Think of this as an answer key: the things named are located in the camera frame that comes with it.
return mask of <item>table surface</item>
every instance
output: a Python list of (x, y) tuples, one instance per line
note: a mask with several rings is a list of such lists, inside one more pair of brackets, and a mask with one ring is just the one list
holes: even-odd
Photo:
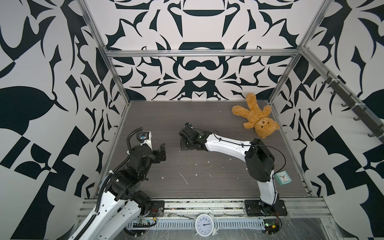
[[(266, 104), (259, 102), (261, 108)], [(109, 167), (115, 168), (126, 158), (128, 134), (143, 127), (144, 131), (152, 132), (153, 149), (166, 144), (167, 160), (152, 164), (147, 176), (149, 181), (141, 182), (140, 190), (151, 198), (259, 197), (257, 182), (248, 174), (242, 160), (219, 152), (180, 149), (178, 132), (186, 122), (192, 123), (194, 128), (217, 130), (221, 136), (231, 139), (252, 141), (256, 138), (254, 129), (243, 128), (246, 119), (232, 114), (234, 105), (247, 107), (245, 101), (132, 102)], [(280, 131), (275, 131), (263, 142), (278, 148), (287, 160), (284, 170), (292, 182), (282, 186), (276, 182), (280, 197), (306, 197), (306, 189)], [(131, 146), (138, 144), (136, 137), (132, 137)], [(270, 151), (275, 157), (275, 169), (280, 169), (284, 164), (283, 156), (274, 149)]]

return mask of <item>black and white patterned wall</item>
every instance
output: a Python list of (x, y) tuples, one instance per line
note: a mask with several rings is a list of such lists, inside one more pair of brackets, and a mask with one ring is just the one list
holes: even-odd
[[(296, 48), (320, 0), (88, 0), (111, 50)], [(116, 58), (132, 100), (268, 99), (288, 57)]]
[(384, 2), (335, 0), (309, 49), (384, 119)]
[(114, 58), (131, 100), (268, 99), (290, 56)]
[[(382, 1), (336, 0), (310, 50), (383, 118)], [(384, 145), (303, 57), (274, 102), (295, 157), (349, 237), (384, 237)]]
[(57, 239), (106, 160), (125, 102), (76, 1), (0, 3), (1, 239)]
[(296, 48), (321, 2), (87, 0), (106, 46), (121, 50)]

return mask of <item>clock face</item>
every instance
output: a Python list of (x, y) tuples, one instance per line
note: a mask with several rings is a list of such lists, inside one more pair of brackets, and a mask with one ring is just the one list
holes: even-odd
[(278, 173), (279, 178), (281, 179), (282, 182), (287, 182), (289, 181), (289, 178), (287, 177), (285, 172), (279, 172)]
[(210, 217), (200, 215), (196, 220), (196, 230), (202, 235), (208, 235), (212, 231), (213, 224)]

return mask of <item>teddy bear head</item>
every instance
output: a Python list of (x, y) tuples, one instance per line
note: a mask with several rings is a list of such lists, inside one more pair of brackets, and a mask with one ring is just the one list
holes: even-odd
[(255, 131), (262, 139), (268, 137), (279, 128), (279, 124), (271, 118), (262, 118), (255, 124)]

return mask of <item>hook rack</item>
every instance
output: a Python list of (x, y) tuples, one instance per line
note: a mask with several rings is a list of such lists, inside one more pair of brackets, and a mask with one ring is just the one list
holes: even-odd
[(322, 84), (328, 84), (332, 95), (339, 95), (344, 101), (343, 107), (349, 107), (356, 115), (355, 121), (362, 121), (371, 131), (369, 137), (377, 137), (384, 143), (384, 123), (339, 79), (328, 77)]

